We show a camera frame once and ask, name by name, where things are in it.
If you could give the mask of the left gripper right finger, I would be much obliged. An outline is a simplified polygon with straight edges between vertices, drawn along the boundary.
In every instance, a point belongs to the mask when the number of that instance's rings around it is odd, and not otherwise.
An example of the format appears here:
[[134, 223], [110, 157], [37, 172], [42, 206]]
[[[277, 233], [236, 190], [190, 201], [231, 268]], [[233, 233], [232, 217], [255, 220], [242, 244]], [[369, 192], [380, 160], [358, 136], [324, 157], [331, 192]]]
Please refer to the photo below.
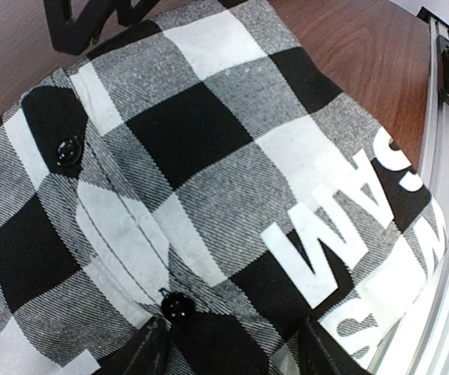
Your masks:
[[300, 374], [365, 375], [365, 370], [313, 318], [298, 333]]

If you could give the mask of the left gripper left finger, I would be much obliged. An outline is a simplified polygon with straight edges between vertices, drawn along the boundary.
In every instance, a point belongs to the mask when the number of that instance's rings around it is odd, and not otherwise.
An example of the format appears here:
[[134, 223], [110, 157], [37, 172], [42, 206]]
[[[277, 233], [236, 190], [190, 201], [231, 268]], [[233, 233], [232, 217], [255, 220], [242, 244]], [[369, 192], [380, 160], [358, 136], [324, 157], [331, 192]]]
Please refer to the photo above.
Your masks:
[[126, 344], [121, 374], [163, 374], [168, 351], [168, 332], [163, 319], [151, 318]]

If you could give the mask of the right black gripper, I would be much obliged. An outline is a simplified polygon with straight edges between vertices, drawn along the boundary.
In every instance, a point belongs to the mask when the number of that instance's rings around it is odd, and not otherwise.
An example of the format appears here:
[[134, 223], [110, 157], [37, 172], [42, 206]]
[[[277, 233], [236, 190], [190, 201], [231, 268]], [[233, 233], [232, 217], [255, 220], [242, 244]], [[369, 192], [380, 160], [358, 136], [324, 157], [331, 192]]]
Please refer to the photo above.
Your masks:
[[[71, 1], [43, 2], [52, 47], [67, 55], [102, 55], [115, 48], [147, 38], [160, 31], [149, 13], [160, 13], [177, 5], [176, 1], [86, 1], [78, 16], [73, 16]], [[116, 14], [116, 22], [124, 31], [100, 43], [108, 20]]]

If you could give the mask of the black white checkered shirt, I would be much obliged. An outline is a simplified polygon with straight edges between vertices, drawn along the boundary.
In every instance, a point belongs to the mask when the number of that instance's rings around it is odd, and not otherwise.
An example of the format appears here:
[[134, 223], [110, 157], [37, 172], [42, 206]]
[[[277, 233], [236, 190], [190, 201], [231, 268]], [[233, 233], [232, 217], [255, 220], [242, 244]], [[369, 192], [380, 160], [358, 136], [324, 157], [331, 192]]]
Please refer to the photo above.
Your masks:
[[265, 1], [196, 1], [0, 117], [0, 374], [300, 374], [316, 320], [362, 367], [446, 250], [402, 150]]

